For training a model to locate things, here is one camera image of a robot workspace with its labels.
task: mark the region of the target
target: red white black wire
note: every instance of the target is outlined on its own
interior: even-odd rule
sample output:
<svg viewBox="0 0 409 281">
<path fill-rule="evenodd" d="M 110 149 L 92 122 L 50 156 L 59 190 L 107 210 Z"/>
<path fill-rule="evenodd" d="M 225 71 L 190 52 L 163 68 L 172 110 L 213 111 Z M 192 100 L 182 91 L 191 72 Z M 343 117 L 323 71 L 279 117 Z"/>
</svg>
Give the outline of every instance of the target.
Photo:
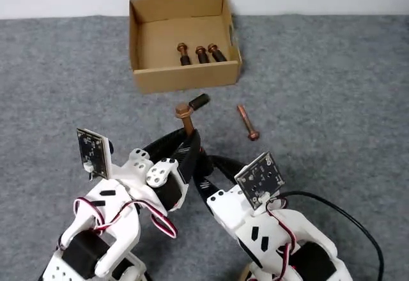
<svg viewBox="0 0 409 281">
<path fill-rule="evenodd" d="M 282 227 L 288 233 L 288 236 L 291 240 L 291 243 L 287 243 L 284 246 L 284 252 L 282 253 L 282 268 L 281 268 L 280 275 L 273 278 L 273 281 L 280 281 L 282 280 L 282 278 L 284 277 L 286 273 L 287 266 L 289 263 L 289 256 L 293 253 L 295 249 L 295 245 L 297 244 L 297 238 L 295 237 L 295 234 L 291 231 L 291 229 L 284 222 L 282 222 L 278 217 L 276 217 L 274 213 L 268 208 L 268 205 L 272 203 L 274 200 L 275 199 L 270 199 L 269 201 L 267 201 L 266 212 L 268 213 L 268 215 L 270 215 L 271 217 L 274 217 L 278 221 L 279 226 Z M 283 199 L 283 200 L 284 200 L 284 204 L 281 207 L 286 208 L 288 204 L 287 200 L 286 199 Z"/>
<path fill-rule="evenodd" d="M 94 217 L 95 217 L 95 226 L 94 230 L 98 232 L 104 232 L 107 228 L 115 224 L 120 218 L 121 218 L 121 213 L 125 208 L 132 204 L 138 204 L 141 207 L 146 207 L 148 210 L 151 212 L 151 220 L 155 227 L 157 227 L 159 230 L 161 230 L 163 233 L 168 235 L 170 238 L 176 238 L 178 234 L 178 230 L 176 227 L 173 225 L 173 223 L 165 216 L 163 215 L 157 208 L 152 206 L 150 203 L 148 203 L 145 200 L 131 200 L 120 208 L 120 210 L 117 212 L 117 214 L 114 216 L 114 218 L 110 222 L 105 222 L 104 216 L 101 213 L 101 211 L 92 204 L 91 201 L 87 200 L 84 197 L 78 197 L 76 200 L 73 202 L 73 212 L 74 215 L 77 214 L 79 204 L 83 203 L 87 206 L 89 206 L 94 212 Z"/>
</svg>

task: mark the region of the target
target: bolt head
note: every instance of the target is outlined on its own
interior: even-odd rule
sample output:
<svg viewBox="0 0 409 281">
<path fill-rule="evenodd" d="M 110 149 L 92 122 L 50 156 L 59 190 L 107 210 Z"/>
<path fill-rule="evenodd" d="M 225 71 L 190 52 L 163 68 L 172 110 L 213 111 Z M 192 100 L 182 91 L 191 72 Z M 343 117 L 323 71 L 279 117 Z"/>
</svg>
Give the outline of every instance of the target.
<svg viewBox="0 0 409 281">
<path fill-rule="evenodd" d="M 179 103 L 176 106 L 176 113 L 177 115 L 182 115 L 182 114 L 186 114 L 188 113 L 188 111 L 190 110 L 189 105 L 187 105 L 186 103 Z"/>
<path fill-rule="evenodd" d="M 256 141 L 260 138 L 260 133 L 257 131 L 253 131 L 249 134 L 250 141 Z"/>
<path fill-rule="evenodd" d="M 210 53 L 212 53 L 216 49 L 217 49 L 217 45 L 215 45 L 214 43 L 211 43 L 211 44 L 209 44 L 209 46 L 207 46 L 207 50 Z"/>
<path fill-rule="evenodd" d="M 196 47 L 196 54 L 198 54 L 199 52 L 206 52 L 206 49 L 203 46 L 197 46 Z"/>
<path fill-rule="evenodd" d="M 179 52 L 181 50 L 187 50 L 187 46 L 186 46 L 185 43 L 179 43 L 177 49 L 178 49 Z"/>
</svg>

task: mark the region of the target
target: black cable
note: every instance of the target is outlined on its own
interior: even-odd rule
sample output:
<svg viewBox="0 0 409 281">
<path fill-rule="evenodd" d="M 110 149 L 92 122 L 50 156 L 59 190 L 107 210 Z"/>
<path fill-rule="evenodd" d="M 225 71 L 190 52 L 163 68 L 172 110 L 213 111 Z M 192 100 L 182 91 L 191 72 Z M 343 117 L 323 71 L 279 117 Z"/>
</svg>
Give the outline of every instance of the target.
<svg viewBox="0 0 409 281">
<path fill-rule="evenodd" d="M 310 197 L 313 198 L 317 201 L 320 201 L 324 204 L 326 204 L 327 206 L 330 206 L 331 208 L 333 208 L 334 210 L 336 210 L 338 213 L 344 215 L 347 219 L 349 219 L 354 225 L 356 225 L 358 227 L 358 229 L 360 229 L 365 235 L 366 237 L 371 241 L 372 245 L 374 245 L 376 252 L 378 253 L 378 258 L 379 258 L 379 270 L 378 270 L 378 281 L 382 281 L 383 278 L 383 269 L 384 269 L 384 262 L 383 262 L 383 253 L 382 253 L 382 249 L 379 246 L 378 242 L 373 238 L 373 236 L 371 235 L 371 233 L 369 233 L 369 231 L 355 218 L 353 218 L 351 215 L 349 215 L 347 212 L 345 212 L 343 209 L 341 209 L 339 206 L 336 206 L 335 204 L 333 204 L 332 202 L 317 196 L 315 194 L 309 193 L 309 192 L 303 192 L 303 191 L 298 191 L 295 190 L 293 192 L 284 192 L 280 195 L 278 195 L 275 198 L 281 199 L 281 198 L 286 198 L 288 196 L 292 196 L 292 195 L 301 195 L 301 196 L 306 196 L 306 197 Z"/>
</svg>

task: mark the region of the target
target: bolt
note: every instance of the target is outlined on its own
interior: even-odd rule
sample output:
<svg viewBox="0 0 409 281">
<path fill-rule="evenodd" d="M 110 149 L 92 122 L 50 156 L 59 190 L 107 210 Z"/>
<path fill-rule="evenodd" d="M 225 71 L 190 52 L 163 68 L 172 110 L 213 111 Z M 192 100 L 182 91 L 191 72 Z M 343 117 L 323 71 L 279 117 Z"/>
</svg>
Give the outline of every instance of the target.
<svg viewBox="0 0 409 281">
<path fill-rule="evenodd" d="M 187 56 L 187 46 L 185 43 L 179 43 L 177 49 L 181 56 Z"/>
<path fill-rule="evenodd" d="M 193 113 L 193 108 L 186 103 L 179 103 L 175 111 L 176 117 L 182 120 L 187 135 L 192 134 L 194 127 L 190 115 Z"/>
<path fill-rule="evenodd" d="M 251 124 L 251 121 L 249 119 L 249 117 L 247 116 L 247 113 L 245 112 L 244 106 L 239 104 L 237 105 L 237 110 L 239 111 L 244 124 L 247 128 L 247 130 L 249 131 L 249 139 L 250 141 L 256 141 L 259 139 L 260 137 L 260 133 L 258 131 L 255 131 L 255 129 L 253 128 L 253 125 Z"/>
<path fill-rule="evenodd" d="M 203 46 L 197 46 L 196 47 L 196 54 L 197 58 L 199 60 L 199 63 L 210 63 L 209 58 L 206 54 L 206 49 Z"/>
<path fill-rule="evenodd" d="M 209 46 L 207 46 L 207 50 L 209 53 L 212 54 L 216 62 L 226 62 L 227 61 L 223 53 L 219 50 L 217 45 L 215 45 L 214 43 L 209 44 Z"/>
<path fill-rule="evenodd" d="M 190 58 L 187 55 L 187 46 L 185 43 L 179 43 L 177 48 L 180 52 L 180 64 L 182 66 L 191 65 Z"/>
</svg>

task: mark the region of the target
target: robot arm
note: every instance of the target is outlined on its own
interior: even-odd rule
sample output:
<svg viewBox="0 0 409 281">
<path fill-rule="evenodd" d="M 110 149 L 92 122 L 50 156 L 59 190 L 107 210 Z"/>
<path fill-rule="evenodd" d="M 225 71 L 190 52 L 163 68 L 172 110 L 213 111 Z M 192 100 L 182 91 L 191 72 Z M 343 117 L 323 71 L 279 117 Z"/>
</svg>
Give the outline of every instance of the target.
<svg viewBox="0 0 409 281">
<path fill-rule="evenodd" d="M 284 183 L 270 153 L 249 165 L 219 156 L 210 160 L 236 184 L 219 190 L 197 174 L 196 187 L 216 221 L 253 260 L 246 280 L 352 280 L 328 237 L 303 214 L 282 208 L 281 200 L 269 201 Z"/>
<path fill-rule="evenodd" d="M 39 280 L 147 280 L 145 265 L 131 253 L 141 235 L 139 210 L 148 208 L 155 226 L 176 238 L 167 214 L 182 207 L 201 150 L 190 115 L 209 101 L 203 94 L 179 104 L 176 117 L 184 128 L 135 148 L 122 166 L 111 162 L 113 146 L 106 137 L 77 129 L 82 165 L 90 179 L 102 179 L 74 201 L 75 220 Z M 102 239 L 104 232 L 113 244 Z"/>
</svg>

